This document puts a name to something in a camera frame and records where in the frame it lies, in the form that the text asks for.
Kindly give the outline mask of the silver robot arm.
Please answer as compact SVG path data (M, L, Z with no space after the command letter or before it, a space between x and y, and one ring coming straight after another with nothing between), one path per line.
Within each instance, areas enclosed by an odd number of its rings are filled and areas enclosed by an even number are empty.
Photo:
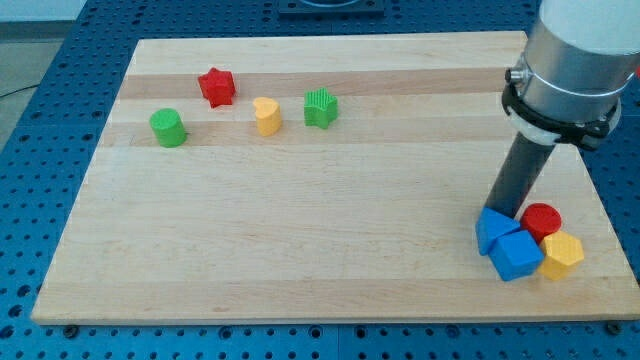
M543 0L502 106L527 140L594 150L639 66L639 0Z

